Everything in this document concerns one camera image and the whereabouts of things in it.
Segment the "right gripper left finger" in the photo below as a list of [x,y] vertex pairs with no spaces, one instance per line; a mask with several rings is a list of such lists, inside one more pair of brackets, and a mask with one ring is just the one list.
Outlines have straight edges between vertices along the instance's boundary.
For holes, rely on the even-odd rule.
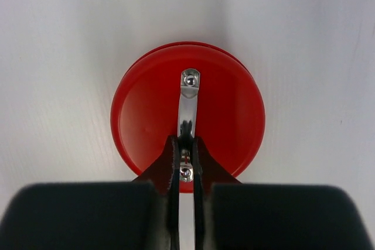
[[133,181],[25,186],[1,220],[1,248],[178,249],[178,170],[170,136]]

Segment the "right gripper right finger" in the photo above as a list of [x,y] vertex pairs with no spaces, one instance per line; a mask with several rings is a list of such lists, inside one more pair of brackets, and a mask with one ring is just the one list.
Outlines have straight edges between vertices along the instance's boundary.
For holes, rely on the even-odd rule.
[[373,249],[350,196],[335,186],[247,184],[192,144],[196,249]]

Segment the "red round lid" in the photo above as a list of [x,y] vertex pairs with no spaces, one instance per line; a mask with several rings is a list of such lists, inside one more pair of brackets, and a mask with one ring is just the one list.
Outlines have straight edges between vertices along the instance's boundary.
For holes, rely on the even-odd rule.
[[265,131],[261,93],[232,54],[200,42],[151,50],[125,73],[114,94],[110,124],[115,146],[137,181],[161,192],[172,171],[171,139],[178,134],[181,75],[200,73],[195,136],[201,172],[179,190],[209,194],[213,183],[235,183],[255,158]]

